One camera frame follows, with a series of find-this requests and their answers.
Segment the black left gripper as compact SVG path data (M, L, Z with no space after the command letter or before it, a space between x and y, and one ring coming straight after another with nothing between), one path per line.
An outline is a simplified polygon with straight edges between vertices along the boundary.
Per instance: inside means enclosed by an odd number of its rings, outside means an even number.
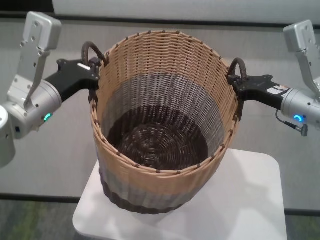
M58 71L45 79L59 93L61 101L65 102L80 90L97 90L97 81L100 79L101 60L97 57L90 59L89 66L81 60L57 61Z

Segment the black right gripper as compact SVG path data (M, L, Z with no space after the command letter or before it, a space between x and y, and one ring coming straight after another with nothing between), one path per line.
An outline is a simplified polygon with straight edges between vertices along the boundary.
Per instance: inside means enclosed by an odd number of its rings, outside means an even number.
M232 74L227 77L227 82L228 84L232 84L239 103L256 101L280 110L283 98L290 88L272 82L272 78L272 75L241 78Z

